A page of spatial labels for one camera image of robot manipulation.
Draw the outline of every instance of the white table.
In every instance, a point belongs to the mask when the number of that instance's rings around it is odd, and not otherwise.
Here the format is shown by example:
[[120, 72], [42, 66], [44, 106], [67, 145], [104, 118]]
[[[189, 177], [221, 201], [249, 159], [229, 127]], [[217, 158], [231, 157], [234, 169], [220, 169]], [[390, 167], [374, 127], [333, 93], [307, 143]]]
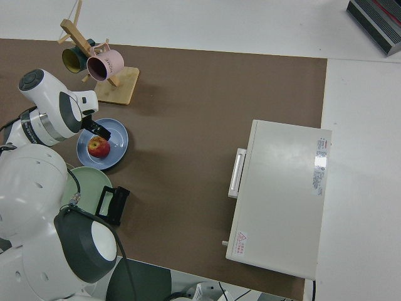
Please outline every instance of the white table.
[[[0, 38], [58, 40], [74, 3], [0, 0]], [[401, 53], [386, 58], [345, 12], [347, 4], [85, 0], [78, 27], [115, 44], [329, 58], [321, 126], [333, 131], [333, 146], [316, 300], [397, 300]]]

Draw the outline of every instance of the wooden base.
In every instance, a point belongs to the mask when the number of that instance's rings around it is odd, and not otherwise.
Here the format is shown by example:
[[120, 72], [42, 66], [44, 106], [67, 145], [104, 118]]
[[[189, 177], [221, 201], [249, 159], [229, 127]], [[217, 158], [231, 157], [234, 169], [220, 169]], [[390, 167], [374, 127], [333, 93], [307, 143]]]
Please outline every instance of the wooden base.
[[118, 87], [112, 86], [108, 81], [98, 82], [95, 92], [99, 102], [115, 103], [118, 105], [128, 105], [131, 102], [133, 89], [139, 77], [139, 69], [124, 67], [116, 75], [120, 80]]

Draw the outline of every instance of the dark green mug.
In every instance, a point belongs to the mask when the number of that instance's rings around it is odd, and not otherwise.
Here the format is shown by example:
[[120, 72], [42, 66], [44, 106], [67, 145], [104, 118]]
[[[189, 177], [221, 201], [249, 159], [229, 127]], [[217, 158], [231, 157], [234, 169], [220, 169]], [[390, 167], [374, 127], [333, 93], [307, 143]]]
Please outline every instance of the dark green mug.
[[[88, 39], [87, 41], [90, 46], [95, 45], [95, 41], [92, 39]], [[61, 57], [63, 59], [64, 66], [72, 73], [78, 73], [86, 69], [86, 61], [88, 58], [77, 46], [74, 48], [65, 49]]]

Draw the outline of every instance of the green plate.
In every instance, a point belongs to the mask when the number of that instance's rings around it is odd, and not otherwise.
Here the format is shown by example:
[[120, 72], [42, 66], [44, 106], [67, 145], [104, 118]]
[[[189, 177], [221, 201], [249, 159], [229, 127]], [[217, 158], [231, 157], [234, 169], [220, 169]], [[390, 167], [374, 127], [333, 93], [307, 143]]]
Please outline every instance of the green plate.
[[[93, 167], [77, 167], [72, 169], [71, 172], [78, 179], [81, 186], [81, 199], [78, 207], [86, 212], [95, 214], [103, 187], [113, 187], [112, 183], [104, 173]], [[68, 174], [64, 195], [61, 198], [61, 205], [67, 205], [74, 193], [76, 193], [76, 184], [70, 174]], [[100, 208], [101, 215], [107, 215], [108, 205], [112, 197], [112, 193], [105, 194], [102, 208]]]

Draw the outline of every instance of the mug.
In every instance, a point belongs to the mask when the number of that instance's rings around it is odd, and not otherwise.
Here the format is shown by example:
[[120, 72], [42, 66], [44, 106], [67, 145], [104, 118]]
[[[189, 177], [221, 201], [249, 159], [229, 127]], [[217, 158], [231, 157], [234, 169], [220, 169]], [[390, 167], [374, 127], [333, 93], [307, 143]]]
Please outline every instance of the mug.
[[[96, 53], [97, 48], [103, 48], [103, 52]], [[102, 82], [116, 75], [124, 68], [124, 59], [117, 50], [111, 50], [108, 43], [93, 46], [89, 50], [91, 57], [86, 65], [89, 74], [97, 81]]]
[[[95, 41], [92, 39], [88, 39], [87, 41], [90, 46], [95, 45]], [[86, 69], [88, 58], [77, 46], [65, 49], [61, 58], [63, 59], [64, 66], [72, 73], [78, 73]]]

